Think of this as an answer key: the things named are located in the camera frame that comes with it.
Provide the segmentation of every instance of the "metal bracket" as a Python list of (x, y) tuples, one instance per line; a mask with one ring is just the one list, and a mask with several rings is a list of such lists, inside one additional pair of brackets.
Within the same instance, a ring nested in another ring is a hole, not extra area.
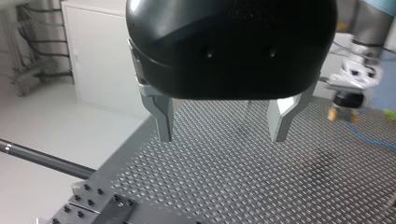
[(121, 224), (126, 222), (136, 202), (111, 193), (109, 189), (92, 188), (88, 182), (72, 186), (74, 196), (47, 224)]
[(172, 141), (174, 124), (172, 98), (164, 96), (149, 84), (143, 84), (138, 77), (136, 77), (136, 81), (139, 86), (143, 106), (156, 119), (160, 141)]
[(104, 185), (83, 181), (72, 186), (73, 197), (50, 220), (38, 224), (201, 224), (167, 209), (135, 201)]
[(267, 122), (273, 142), (285, 141), (293, 118), (308, 106), (316, 85), (317, 82), (296, 96), (270, 101)]

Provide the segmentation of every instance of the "metal rod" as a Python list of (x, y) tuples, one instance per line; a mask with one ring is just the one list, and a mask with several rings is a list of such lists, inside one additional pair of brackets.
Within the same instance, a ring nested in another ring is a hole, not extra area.
[(3, 139), (0, 139), (0, 152), (4, 152), (8, 155), (45, 166), (52, 170), (72, 175), (80, 179), (88, 179), (95, 172), (92, 168), (82, 166), (71, 161), (65, 161)]

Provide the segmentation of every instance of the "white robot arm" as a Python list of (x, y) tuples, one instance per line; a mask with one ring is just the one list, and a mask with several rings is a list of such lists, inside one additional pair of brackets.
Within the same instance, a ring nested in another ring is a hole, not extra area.
[(338, 32), (354, 37), (350, 49), (334, 42), (346, 51), (346, 57), (339, 72), (326, 80), (327, 88), (336, 90), (329, 119), (354, 122), (367, 92), (381, 82), (381, 55), (396, 15), (396, 1), (338, 0), (337, 4)]

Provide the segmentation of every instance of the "screw hole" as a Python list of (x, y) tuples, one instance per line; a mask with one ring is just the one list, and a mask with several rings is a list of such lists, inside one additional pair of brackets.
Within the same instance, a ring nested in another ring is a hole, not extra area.
[(210, 59), (213, 57), (213, 51), (209, 46), (202, 46), (200, 49), (200, 54), (206, 59)]
[(276, 48), (273, 46), (270, 46), (266, 48), (263, 52), (265, 57), (270, 57), (270, 58), (275, 58), (276, 56)]

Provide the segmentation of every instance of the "white cabinet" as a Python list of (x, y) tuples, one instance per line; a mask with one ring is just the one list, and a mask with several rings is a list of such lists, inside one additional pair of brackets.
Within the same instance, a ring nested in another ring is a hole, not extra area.
[(63, 7), (78, 99), (146, 117), (127, 42), (125, 0), (72, 0)]

